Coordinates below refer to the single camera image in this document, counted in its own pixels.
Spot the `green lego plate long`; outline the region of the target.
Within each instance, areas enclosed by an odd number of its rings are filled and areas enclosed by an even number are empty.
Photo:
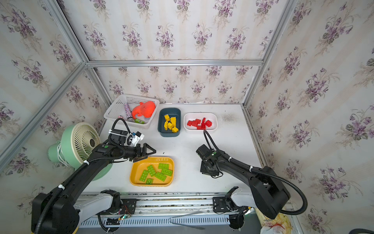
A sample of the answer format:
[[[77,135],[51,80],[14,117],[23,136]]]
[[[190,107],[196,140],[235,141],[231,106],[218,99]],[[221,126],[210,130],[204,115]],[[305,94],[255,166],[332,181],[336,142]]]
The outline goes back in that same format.
[[[162,182],[164,182],[167,179],[167,176],[160,172],[157,172],[154,177],[159,179]]]

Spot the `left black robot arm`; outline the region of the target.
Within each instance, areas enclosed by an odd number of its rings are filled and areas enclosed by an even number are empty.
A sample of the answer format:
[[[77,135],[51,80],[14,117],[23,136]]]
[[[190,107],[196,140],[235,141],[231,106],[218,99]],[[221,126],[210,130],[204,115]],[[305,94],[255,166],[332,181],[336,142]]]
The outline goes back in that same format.
[[[72,234],[81,222],[101,212],[117,213],[123,207],[120,193],[104,190],[78,208],[75,206],[85,188],[108,165],[126,160],[147,159],[156,150],[146,143],[128,146],[123,135],[112,126],[108,139],[96,146],[67,179],[48,194],[40,193],[32,201],[31,232],[33,234]]]

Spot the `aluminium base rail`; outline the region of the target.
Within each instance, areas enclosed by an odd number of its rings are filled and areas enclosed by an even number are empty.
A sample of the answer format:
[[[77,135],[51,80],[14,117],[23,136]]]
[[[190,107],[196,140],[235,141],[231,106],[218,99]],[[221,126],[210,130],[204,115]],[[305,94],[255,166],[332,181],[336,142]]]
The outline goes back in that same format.
[[[229,225],[238,216],[225,203],[224,193],[124,193],[115,213],[101,212],[82,222],[81,228],[106,230],[125,227]]]

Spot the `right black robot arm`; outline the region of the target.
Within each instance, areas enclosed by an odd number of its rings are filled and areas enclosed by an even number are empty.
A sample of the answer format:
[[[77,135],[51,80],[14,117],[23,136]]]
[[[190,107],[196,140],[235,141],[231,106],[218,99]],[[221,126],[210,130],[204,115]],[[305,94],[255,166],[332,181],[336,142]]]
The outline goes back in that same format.
[[[238,230],[244,225],[244,216],[252,208],[257,208],[267,218],[274,220],[278,214],[300,215],[308,208],[306,195],[294,183],[278,176],[268,166],[254,167],[234,159],[215,144],[208,131],[203,131],[206,144],[196,153],[200,157],[200,172],[218,179],[228,173],[243,182],[248,189],[232,187],[224,196],[213,198],[213,211],[229,215],[229,225]],[[295,190],[302,199],[302,206],[295,211],[284,210],[291,195],[287,186]]]

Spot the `green desk fan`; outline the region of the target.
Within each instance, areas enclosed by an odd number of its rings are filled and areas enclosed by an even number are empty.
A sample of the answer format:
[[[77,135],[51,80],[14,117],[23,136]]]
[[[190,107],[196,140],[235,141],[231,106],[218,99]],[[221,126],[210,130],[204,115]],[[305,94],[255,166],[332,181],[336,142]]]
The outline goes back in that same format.
[[[61,140],[48,149],[48,158],[53,163],[60,163],[77,169],[88,160],[93,149],[100,144],[96,129],[85,122],[67,127]]]

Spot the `snack bag red top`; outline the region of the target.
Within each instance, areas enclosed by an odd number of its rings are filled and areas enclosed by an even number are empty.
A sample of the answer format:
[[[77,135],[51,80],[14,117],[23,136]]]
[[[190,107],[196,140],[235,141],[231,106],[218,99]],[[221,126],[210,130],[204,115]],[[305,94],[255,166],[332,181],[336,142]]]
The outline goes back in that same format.
[[[266,217],[258,208],[255,208],[259,219],[260,234],[292,234],[290,219],[284,214],[278,214],[275,219]]]

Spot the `green marker in basket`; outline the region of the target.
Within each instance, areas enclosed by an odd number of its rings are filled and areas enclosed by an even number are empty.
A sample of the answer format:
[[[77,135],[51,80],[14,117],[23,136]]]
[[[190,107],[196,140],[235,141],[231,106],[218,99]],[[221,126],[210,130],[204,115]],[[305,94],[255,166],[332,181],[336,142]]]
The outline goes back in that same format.
[[[140,123],[140,124],[145,124],[145,122],[144,121],[142,121],[142,120],[139,120],[139,119],[135,119],[134,120],[136,123]]]

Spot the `purple bottle in basket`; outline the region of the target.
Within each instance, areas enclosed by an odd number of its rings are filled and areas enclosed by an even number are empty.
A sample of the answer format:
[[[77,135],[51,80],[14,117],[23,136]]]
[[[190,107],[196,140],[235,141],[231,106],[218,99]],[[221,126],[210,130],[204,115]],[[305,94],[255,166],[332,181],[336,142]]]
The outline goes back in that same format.
[[[125,113],[126,113],[126,118],[128,120],[132,119],[132,112],[131,112],[130,106],[127,103],[124,103],[124,110],[125,110]]]

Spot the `white plastic tray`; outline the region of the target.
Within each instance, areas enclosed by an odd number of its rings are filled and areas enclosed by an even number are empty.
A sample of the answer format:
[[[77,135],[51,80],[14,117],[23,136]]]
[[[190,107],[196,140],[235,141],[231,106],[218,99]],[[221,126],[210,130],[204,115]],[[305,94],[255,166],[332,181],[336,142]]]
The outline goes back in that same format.
[[[197,127],[194,126],[187,126],[188,121],[194,121],[195,119],[200,119],[202,124],[203,118],[206,118],[206,121],[211,121],[212,126],[211,127],[206,127],[205,130],[214,132],[218,128],[218,120],[217,117],[213,113],[202,113],[202,112],[196,112],[196,113],[187,113],[184,115],[184,120],[183,120],[183,125],[185,130],[188,133],[202,133],[203,130],[197,130]]]

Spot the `white perforated basket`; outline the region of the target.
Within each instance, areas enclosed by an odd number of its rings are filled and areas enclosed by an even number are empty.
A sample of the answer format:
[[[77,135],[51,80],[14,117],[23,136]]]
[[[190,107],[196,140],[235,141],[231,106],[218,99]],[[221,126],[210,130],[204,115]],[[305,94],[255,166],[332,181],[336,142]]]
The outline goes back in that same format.
[[[153,101],[156,105],[156,109],[152,115],[151,118],[146,119],[144,117],[138,117],[137,119],[142,120],[145,122],[145,124],[136,123],[134,118],[127,119],[126,113],[124,110],[124,103],[127,103],[130,106],[131,112],[132,110],[139,105],[140,102],[147,102],[147,101]],[[129,126],[142,128],[142,129],[149,129],[150,124],[152,120],[155,117],[156,111],[158,109],[158,106],[160,104],[160,101],[154,98],[149,97],[142,97],[142,96],[135,96],[135,95],[129,95],[129,94],[122,94],[118,96],[113,103],[110,105],[110,107],[107,109],[107,111],[104,114],[104,119],[115,121],[117,118],[122,117],[126,123]]]

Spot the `yellow plastic tray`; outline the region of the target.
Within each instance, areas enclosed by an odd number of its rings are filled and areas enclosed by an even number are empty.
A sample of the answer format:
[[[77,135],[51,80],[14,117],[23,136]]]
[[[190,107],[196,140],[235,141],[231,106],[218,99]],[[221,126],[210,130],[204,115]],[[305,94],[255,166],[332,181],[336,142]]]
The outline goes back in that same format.
[[[155,178],[154,176],[151,176],[150,174],[148,174],[147,178],[152,178],[153,179],[152,185],[147,185],[146,181],[145,182],[139,181],[139,178],[140,178],[143,170],[148,170],[147,167],[149,165],[153,165],[155,170],[157,172],[161,173],[162,169],[158,169],[159,163],[169,163],[170,164],[169,169],[173,170],[173,176],[167,176],[167,179],[164,182],[162,182],[159,179]],[[130,174],[130,182],[134,186],[166,187],[166,186],[169,186],[172,183],[173,177],[174,177],[174,161],[173,161],[172,158],[169,158],[169,157],[149,157],[146,160],[141,160],[141,161],[133,164],[132,169],[131,169],[131,174]]]

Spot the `green lego brick small square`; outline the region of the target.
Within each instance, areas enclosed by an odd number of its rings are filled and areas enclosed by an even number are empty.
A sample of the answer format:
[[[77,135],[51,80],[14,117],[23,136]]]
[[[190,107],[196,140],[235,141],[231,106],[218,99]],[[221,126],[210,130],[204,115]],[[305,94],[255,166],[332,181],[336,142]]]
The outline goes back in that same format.
[[[153,179],[152,178],[147,178],[146,184],[147,185],[152,185],[152,183],[153,183]]]

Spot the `dark blue plastic tray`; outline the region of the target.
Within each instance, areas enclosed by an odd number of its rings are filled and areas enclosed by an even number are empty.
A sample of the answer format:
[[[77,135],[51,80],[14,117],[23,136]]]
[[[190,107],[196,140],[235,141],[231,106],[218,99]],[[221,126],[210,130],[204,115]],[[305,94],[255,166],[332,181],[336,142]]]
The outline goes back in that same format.
[[[159,113],[158,131],[162,137],[177,137],[181,123],[181,111],[178,108],[164,108]]]

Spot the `red toy in basket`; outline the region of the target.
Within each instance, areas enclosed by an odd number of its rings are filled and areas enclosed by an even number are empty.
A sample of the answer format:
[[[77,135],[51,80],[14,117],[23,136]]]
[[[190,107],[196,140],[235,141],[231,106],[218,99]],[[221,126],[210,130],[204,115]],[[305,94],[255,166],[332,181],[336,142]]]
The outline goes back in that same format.
[[[134,119],[137,119],[138,117],[149,119],[152,117],[155,109],[156,105],[153,101],[147,101],[145,103],[140,102],[139,105],[132,110],[132,117]]]

